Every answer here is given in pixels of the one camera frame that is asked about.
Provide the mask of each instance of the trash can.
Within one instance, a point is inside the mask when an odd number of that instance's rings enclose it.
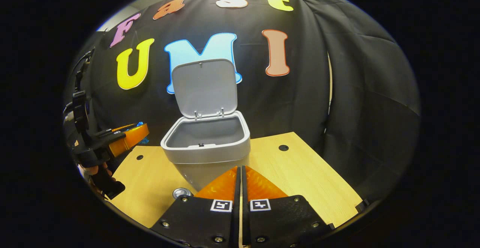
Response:
[[[203,60],[175,67],[172,83],[183,115],[161,140],[161,147],[197,190],[233,166],[247,166],[250,131],[237,111],[233,63]]]

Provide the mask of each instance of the trash can lid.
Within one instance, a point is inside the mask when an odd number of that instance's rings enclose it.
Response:
[[[237,108],[235,67],[226,59],[182,64],[172,71],[175,99],[187,118],[226,115]]]

